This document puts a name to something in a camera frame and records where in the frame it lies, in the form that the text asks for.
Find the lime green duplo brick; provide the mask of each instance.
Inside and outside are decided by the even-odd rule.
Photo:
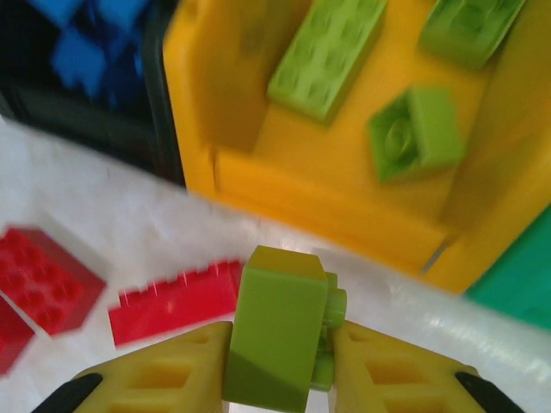
[[[303,412],[311,387],[331,387],[325,329],[340,326],[345,312],[346,292],[318,257],[258,247],[243,269],[224,399]]]
[[[270,80],[268,96],[330,122],[379,37],[386,0],[318,0]]]
[[[526,0],[439,0],[421,46],[446,59],[480,69],[498,49]]]
[[[465,155],[448,92],[413,87],[368,122],[380,181],[412,178],[458,164]]]

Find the yellow toy bin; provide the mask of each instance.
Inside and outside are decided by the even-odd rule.
[[[298,226],[452,293],[551,202],[551,7],[527,0],[483,71],[419,50],[434,0],[387,0],[381,37],[336,119],[271,102],[309,0],[185,0],[164,68],[188,188]],[[451,91],[459,168],[380,184],[366,123],[413,84]]]

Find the blue lego brick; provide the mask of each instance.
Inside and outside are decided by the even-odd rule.
[[[127,31],[106,21],[101,15],[97,0],[86,1],[75,17],[74,26],[82,35],[103,49],[110,64],[115,62],[129,45],[140,47],[143,38],[142,24]]]
[[[66,28],[85,0],[28,0],[50,22]]]
[[[137,62],[141,63],[139,50],[131,44],[105,71],[101,95],[112,110],[132,107],[136,98],[145,93],[145,80]]]
[[[88,97],[99,96],[102,78],[107,70],[105,54],[75,28],[68,28],[61,35],[50,63],[67,89],[82,85]]]
[[[105,21],[130,32],[150,2],[151,0],[97,0],[97,8]]]

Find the red duplo brick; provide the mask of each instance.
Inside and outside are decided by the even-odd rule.
[[[0,375],[6,374],[34,336],[34,331],[0,297]]]
[[[121,293],[120,305],[109,309],[115,346],[232,314],[242,271],[241,262],[217,262]]]
[[[48,334],[79,328],[105,282],[34,228],[0,239],[0,290]]]

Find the white fluffy surface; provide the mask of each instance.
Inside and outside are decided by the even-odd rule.
[[[404,278],[324,240],[186,195],[110,158],[0,119],[0,221],[62,226],[88,245],[69,250],[108,290],[79,331],[39,332],[0,379],[0,410],[28,413],[64,381],[117,351],[107,307],[117,291],[228,257],[258,244],[310,252],[339,274],[348,319],[475,366],[527,412],[551,412],[551,335]],[[326,411],[314,394],[308,411]],[[232,411],[259,411],[233,406]]]

